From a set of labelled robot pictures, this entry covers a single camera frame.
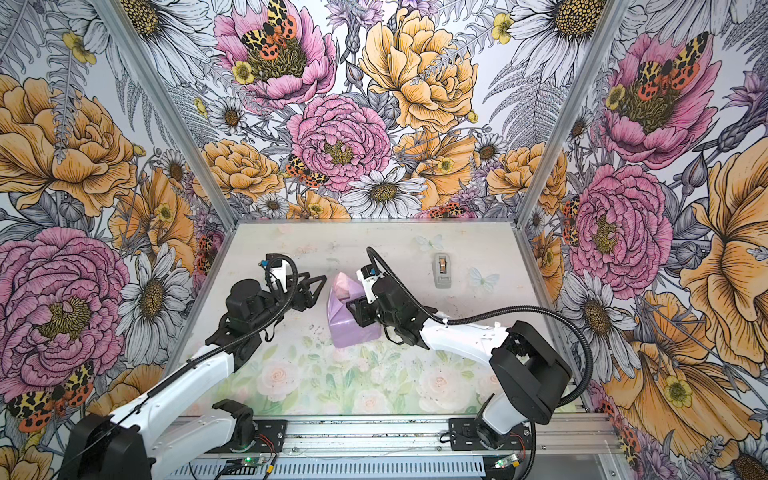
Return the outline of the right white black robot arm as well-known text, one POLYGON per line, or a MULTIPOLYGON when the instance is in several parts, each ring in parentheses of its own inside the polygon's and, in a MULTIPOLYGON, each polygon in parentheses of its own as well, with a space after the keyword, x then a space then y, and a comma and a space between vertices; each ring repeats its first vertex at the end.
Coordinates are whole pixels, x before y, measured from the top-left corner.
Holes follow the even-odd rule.
POLYGON ((359 326, 378 324, 386 335, 397 336, 397 345, 452 353, 492 370, 502 392, 482 405, 467 439, 503 448, 518 427, 548 424, 557 408, 581 395, 581 386, 565 392, 573 379, 571 368, 530 323, 460 324, 419 304, 393 276, 373 265, 356 276, 363 293, 346 308, 359 326))

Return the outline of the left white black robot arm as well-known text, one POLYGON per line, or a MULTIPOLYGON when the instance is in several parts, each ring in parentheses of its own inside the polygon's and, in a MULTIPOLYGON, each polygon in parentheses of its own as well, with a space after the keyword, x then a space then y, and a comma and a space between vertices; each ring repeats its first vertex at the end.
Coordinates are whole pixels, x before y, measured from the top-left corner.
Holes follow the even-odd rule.
POLYGON ((269 254, 260 266, 265 280, 231 287, 216 330, 191 359, 136 399, 106 415, 91 413, 73 427, 54 478, 163 479, 210 450, 253 445, 253 411, 234 400, 215 403, 198 420, 177 421, 243 367, 288 311, 312 308, 327 282, 299 271, 284 254, 269 254))

